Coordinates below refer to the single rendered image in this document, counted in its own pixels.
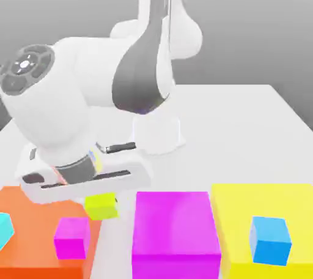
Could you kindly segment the large yellow box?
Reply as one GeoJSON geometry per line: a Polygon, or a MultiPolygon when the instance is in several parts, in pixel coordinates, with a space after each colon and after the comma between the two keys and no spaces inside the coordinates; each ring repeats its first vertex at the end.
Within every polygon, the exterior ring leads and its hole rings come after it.
{"type": "Polygon", "coordinates": [[[313,185],[213,184],[210,201],[222,279],[313,279],[313,185]],[[252,261],[249,233],[254,216],[285,219],[292,240],[286,266],[252,261]]]}

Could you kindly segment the small cyan cube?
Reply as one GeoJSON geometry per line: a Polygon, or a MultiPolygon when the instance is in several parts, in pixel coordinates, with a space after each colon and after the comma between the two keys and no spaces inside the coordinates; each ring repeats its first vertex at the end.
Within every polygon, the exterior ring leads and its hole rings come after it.
{"type": "Polygon", "coordinates": [[[8,213],[0,213],[0,251],[5,247],[15,231],[8,213]]]}

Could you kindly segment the large orange box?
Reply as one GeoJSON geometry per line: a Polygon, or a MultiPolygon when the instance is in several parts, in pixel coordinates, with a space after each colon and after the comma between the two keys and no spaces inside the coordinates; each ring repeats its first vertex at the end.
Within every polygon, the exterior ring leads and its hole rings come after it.
{"type": "Polygon", "coordinates": [[[101,221],[90,220],[90,245],[84,260],[59,260],[54,234],[62,217],[86,217],[73,201],[34,204],[18,186],[0,190],[0,213],[11,217],[15,234],[0,250],[0,279],[90,279],[101,221]]]}

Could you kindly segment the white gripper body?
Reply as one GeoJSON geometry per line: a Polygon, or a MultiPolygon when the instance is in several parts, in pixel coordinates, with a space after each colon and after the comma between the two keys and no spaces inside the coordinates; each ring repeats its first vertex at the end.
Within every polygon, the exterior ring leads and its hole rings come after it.
{"type": "Polygon", "coordinates": [[[20,186],[25,195],[37,204],[66,201],[103,193],[149,186],[152,168],[140,155],[104,155],[103,168],[94,179],[64,184],[57,174],[39,157],[20,161],[20,186]]]}

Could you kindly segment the small yellow-green cube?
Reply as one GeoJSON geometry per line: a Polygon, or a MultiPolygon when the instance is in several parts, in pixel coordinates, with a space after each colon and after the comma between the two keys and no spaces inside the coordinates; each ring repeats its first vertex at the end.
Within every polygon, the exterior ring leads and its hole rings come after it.
{"type": "Polygon", "coordinates": [[[114,193],[88,196],[84,209],[91,220],[106,220],[118,217],[117,200],[114,193]]]}

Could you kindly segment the large magenta box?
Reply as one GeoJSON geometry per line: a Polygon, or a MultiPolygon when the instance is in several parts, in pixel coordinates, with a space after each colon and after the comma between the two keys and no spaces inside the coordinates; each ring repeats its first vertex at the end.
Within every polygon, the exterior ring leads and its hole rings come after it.
{"type": "Polygon", "coordinates": [[[207,192],[137,192],[132,279],[219,279],[220,264],[207,192]]]}

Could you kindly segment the small magenta cube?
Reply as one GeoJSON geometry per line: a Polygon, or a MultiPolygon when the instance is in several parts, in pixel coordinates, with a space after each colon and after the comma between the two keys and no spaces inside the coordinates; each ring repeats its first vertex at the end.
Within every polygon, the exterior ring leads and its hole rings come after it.
{"type": "Polygon", "coordinates": [[[86,259],[90,244],[87,217],[62,217],[54,234],[54,247],[59,260],[86,259]]]}

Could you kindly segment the small blue cube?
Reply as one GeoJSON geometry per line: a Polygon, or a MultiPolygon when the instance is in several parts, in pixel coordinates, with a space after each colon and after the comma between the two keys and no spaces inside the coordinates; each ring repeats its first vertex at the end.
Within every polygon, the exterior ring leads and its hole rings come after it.
{"type": "Polygon", "coordinates": [[[286,220],[253,216],[249,246],[254,263],[286,266],[292,247],[286,220]]]}

